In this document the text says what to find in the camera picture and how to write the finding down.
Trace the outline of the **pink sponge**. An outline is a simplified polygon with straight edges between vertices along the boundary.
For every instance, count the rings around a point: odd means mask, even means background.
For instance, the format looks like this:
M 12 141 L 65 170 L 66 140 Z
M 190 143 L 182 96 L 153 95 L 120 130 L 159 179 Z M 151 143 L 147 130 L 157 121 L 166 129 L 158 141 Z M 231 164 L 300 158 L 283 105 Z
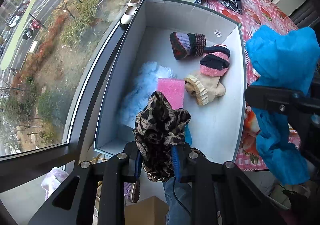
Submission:
M 160 91 L 165 96 L 173 109 L 183 108 L 184 80 L 159 78 L 157 79 L 157 91 Z

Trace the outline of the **leopard print scrunchie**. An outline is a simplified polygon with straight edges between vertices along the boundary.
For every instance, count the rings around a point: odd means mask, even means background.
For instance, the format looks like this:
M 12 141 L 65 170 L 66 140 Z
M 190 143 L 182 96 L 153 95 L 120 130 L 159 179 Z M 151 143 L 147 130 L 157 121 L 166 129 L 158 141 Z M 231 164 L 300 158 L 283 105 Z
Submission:
M 151 182 L 166 182 L 174 176 L 171 147 L 185 143 L 185 126 L 191 115 L 173 109 L 166 97 L 155 91 L 135 120 L 135 143 L 143 157 L 143 169 Z

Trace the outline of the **brown cardboard box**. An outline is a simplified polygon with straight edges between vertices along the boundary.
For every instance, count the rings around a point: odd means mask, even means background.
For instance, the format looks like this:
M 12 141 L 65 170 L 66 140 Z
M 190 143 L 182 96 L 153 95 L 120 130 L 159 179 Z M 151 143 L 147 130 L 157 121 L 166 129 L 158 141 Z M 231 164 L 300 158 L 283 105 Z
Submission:
M 166 215 L 169 206 L 152 196 L 143 201 L 137 202 L 125 207 L 125 224 L 142 225 L 142 224 L 166 224 Z

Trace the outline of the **beige ruffled sock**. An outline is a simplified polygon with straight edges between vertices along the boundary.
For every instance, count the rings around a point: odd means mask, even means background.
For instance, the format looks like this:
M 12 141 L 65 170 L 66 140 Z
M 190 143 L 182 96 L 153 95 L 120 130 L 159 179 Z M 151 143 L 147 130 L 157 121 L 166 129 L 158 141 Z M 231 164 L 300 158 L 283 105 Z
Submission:
M 226 92 L 219 77 L 207 76 L 200 71 L 188 74 L 184 78 L 184 86 L 187 93 L 196 98 L 197 104 L 201 106 L 207 105 Z

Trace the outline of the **person's jeans leg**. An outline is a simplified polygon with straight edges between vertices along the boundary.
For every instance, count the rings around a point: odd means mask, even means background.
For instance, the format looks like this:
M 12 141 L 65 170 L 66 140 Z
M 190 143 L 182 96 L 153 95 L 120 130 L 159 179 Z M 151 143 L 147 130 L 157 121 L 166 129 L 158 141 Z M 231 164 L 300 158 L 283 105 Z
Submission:
M 188 183 L 179 183 L 172 177 L 163 182 L 163 188 L 169 206 L 166 224 L 190 224 L 192 187 Z

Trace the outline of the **purple knitted sock roll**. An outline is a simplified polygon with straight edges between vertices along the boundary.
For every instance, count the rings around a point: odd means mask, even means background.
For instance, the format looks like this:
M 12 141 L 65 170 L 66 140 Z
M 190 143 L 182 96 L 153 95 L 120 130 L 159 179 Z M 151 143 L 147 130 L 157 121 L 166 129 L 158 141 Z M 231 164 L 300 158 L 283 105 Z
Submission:
M 206 47 L 206 37 L 198 33 L 179 33 L 170 34 L 172 52 L 176 60 L 186 57 L 202 56 Z

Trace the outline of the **pink navy striped sock roll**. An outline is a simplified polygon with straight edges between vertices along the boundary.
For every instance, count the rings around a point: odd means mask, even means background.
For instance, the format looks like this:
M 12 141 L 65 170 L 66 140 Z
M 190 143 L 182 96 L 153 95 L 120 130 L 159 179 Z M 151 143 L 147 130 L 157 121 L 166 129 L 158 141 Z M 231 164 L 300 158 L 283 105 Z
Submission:
M 200 60 L 200 73 L 210 77 L 221 77 L 229 69 L 230 50 L 224 44 L 205 47 Z

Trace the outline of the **white plastic bag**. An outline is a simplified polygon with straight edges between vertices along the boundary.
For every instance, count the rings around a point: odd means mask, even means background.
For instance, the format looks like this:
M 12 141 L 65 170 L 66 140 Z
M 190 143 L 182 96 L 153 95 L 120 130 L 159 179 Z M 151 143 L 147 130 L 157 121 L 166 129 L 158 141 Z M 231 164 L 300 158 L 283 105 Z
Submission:
M 53 167 L 50 172 L 48 172 L 42 183 L 41 187 L 45 190 L 45 199 L 47 200 L 49 196 L 60 186 L 61 183 L 69 176 L 69 174 L 58 167 Z

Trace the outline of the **light blue fluffy cloth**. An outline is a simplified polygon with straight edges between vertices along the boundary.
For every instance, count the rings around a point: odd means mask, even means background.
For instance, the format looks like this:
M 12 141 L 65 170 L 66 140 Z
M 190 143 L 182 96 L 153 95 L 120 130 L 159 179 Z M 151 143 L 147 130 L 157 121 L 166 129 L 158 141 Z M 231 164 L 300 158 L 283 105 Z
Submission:
M 143 63 L 137 77 L 130 82 L 132 89 L 120 103 L 118 120 L 120 124 L 135 127 L 136 115 L 142 111 L 148 103 L 151 94 L 157 88 L 157 79 L 176 78 L 169 67 L 164 67 L 157 62 L 148 61 Z

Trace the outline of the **purple slipper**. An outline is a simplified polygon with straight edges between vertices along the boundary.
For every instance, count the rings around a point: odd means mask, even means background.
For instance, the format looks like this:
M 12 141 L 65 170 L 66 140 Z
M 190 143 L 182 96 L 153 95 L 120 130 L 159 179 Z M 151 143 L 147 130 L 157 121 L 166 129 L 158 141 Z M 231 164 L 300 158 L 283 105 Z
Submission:
M 124 182 L 124 195 L 127 202 L 137 203 L 140 197 L 140 181 L 135 183 Z

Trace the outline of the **grey open storage box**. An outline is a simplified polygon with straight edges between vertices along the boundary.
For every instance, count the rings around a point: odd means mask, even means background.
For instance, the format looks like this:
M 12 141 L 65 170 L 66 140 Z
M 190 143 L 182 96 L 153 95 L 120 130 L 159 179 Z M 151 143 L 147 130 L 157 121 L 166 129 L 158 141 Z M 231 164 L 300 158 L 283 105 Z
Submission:
M 245 116 L 246 63 L 240 24 L 212 9 L 178 0 L 143 0 L 135 13 L 107 79 L 94 139 L 95 151 L 113 156 L 133 141 L 136 114 L 160 80 L 173 81 L 164 94 L 176 93 L 200 68 L 200 59 L 177 60 L 173 32 L 204 34 L 208 46 L 230 50 L 229 69 L 220 81 L 225 94 L 200 106 L 189 94 L 176 95 L 191 115 L 191 145 L 213 162 L 234 161 Z

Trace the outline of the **near white shoe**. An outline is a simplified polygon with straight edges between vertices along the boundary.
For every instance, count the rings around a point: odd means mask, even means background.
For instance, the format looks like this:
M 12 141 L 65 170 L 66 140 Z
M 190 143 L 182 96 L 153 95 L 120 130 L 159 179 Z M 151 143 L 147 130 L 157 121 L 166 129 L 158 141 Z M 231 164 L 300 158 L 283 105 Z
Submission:
M 127 28 L 129 24 L 131 23 L 141 0 L 129 0 L 129 2 L 126 5 L 125 13 L 122 15 L 120 19 L 120 26 L 122 28 Z

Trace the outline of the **pink strawberry tablecloth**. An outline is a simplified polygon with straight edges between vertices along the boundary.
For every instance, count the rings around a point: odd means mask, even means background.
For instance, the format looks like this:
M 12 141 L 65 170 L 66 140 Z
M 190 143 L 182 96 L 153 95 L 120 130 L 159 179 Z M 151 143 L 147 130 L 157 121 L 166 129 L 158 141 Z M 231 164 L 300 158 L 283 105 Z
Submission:
M 255 41 L 262 41 L 263 37 L 279 37 L 297 30 L 295 24 L 270 0 L 241 0 L 242 14 L 225 8 L 218 0 L 202 0 L 202 5 L 213 9 L 224 16 L 238 22 L 245 48 L 247 85 L 251 85 L 260 77 L 260 71 L 255 69 L 256 64 L 251 60 L 257 59 L 253 48 Z M 268 170 L 261 156 L 257 164 L 250 163 L 249 156 L 242 150 L 242 139 L 240 149 L 236 157 L 236 164 L 243 171 Z

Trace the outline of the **blue cloth in box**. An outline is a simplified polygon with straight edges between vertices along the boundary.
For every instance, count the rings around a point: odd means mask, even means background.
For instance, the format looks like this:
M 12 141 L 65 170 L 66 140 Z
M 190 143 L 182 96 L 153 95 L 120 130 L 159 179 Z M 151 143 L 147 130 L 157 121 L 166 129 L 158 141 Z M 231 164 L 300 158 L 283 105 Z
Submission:
M 191 133 L 190 133 L 188 125 L 186 125 L 184 127 L 184 136 L 185 136 L 185 143 L 188 143 L 189 146 L 191 146 L 192 145 L 192 137 L 191 137 Z

